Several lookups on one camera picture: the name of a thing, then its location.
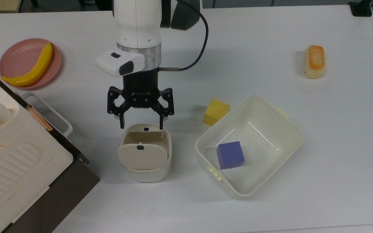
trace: white plastic container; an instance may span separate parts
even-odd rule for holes
[[[132,125],[123,132],[117,155],[133,179],[156,182],[163,179],[171,168],[171,137],[157,124]]]
[[[300,147],[302,132],[259,95],[252,95],[196,143],[198,164],[233,199],[253,194]],[[219,144],[239,141],[245,162],[221,170]]]
[[[71,153],[0,87],[0,232],[72,161]]]

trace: purple block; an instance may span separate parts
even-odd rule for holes
[[[244,163],[244,155],[239,141],[218,145],[217,156],[221,169],[240,167]]]

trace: yellow sponge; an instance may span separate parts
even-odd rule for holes
[[[217,99],[212,99],[210,105],[205,111],[204,123],[213,126],[230,110],[230,106]]]

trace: banana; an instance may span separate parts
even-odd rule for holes
[[[37,63],[28,73],[22,76],[14,77],[14,78],[7,78],[4,76],[1,76],[1,79],[15,87],[31,86],[35,82],[37,82],[43,76],[43,74],[47,71],[47,68],[50,65],[52,57],[53,57],[53,46],[51,43],[47,43],[43,47],[43,50],[40,53],[40,57],[38,58]]]

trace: bread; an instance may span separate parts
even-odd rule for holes
[[[305,73],[309,78],[319,78],[324,74],[324,49],[321,46],[311,45],[305,50]]]

